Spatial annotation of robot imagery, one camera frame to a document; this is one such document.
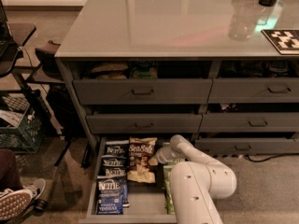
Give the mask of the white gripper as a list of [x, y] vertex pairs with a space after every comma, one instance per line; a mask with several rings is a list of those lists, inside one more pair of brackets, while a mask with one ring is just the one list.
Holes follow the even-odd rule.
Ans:
[[174, 159], [182, 159], [183, 155], [177, 151], [175, 151], [170, 146], [161, 147], [155, 153], [155, 157], [151, 157], [149, 159], [149, 166], [157, 166], [158, 162], [161, 164], [169, 163]]

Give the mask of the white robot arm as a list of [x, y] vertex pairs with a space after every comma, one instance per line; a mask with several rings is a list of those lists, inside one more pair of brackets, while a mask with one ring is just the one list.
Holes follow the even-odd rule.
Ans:
[[174, 158], [186, 159], [177, 163], [169, 176], [177, 224], [223, 224], [213, 200], [234, 194], [234, 171], [179, 134], [171, 137], [168, 146], [159, 148], [149, 164], [165, 164]]

